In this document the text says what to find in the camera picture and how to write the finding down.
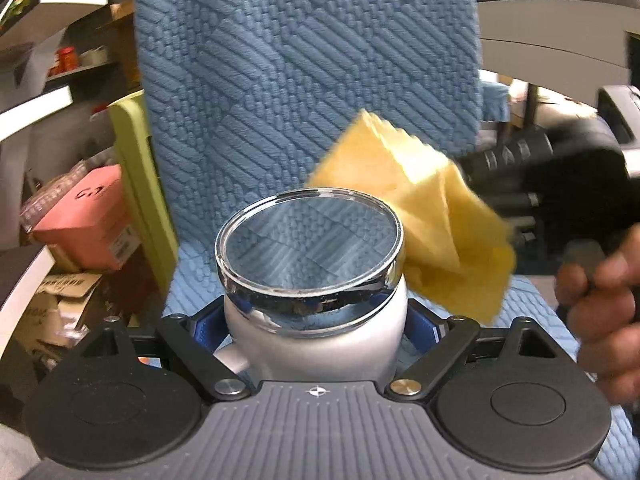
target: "cardboard box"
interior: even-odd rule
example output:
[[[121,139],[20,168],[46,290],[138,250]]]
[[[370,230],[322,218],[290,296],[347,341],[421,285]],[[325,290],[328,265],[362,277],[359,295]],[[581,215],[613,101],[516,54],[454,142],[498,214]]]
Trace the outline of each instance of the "cardboard box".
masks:
[[[120,166],[97,168],[76,184],[33,230],[81,269],[119,270],[140,245],[122,189]]]
[[[43,343],[71,348],[110,315],[101,274],[47,276],[20,318],[14,337],[28,351]]]

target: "finger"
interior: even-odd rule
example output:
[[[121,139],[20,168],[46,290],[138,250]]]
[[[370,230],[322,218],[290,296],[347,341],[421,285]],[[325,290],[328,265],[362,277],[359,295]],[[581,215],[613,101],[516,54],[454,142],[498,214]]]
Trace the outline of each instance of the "finger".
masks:
[[[556,277],[556,300],[563,305],[575,304],[587,291],[587,276],[578,264],[564,264]]]
[[[577,361],[583,370],[594,374],[617,375],[640,367],[640,323],[583,344]]]
[[[567,326],[583,343],[605,338],[633,319],[636,301],[627,287],[594,290],[569,309]]]
[[[640,397],[640,369],[626,374],[598,378],[596,382],[610,404],[630,404]]]
[[[598,288],[640,285],[640,224],[629,229],[620,248],[596,269]]]

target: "white circular logo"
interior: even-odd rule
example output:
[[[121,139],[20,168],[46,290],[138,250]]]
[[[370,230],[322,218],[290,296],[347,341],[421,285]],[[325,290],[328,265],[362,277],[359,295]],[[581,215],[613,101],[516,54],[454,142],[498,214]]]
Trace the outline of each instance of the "white circular logo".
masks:
[[[308,394],[313,395],[316,399],[318,397],[322,397],[324,394],[329,393],[329,390],[323,388],[322,386],[314,386],[306,391]]]

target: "mug handle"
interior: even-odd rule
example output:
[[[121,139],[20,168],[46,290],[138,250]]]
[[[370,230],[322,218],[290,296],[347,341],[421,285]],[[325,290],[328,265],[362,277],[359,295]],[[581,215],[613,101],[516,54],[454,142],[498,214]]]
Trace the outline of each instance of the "mug handle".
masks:
[[[213,352],[213,357],[218,359],[233,373],[239,374],[249,369],[249,359],[242,353],[239,346],[231,342]]]

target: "gray ribbed plate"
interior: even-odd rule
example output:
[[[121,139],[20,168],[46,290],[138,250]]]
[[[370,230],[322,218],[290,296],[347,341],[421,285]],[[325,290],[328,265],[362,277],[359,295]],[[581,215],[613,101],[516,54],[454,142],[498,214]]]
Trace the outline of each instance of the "gray ribbed plate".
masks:
[[[589,465],[545,475],[500,471],[465,456],[417,404],[383,399],[372,383],[266,383],[217,404],[196,435],[148,464],[117,472],[44,460],[27,480],[544,480],[603,479]]]

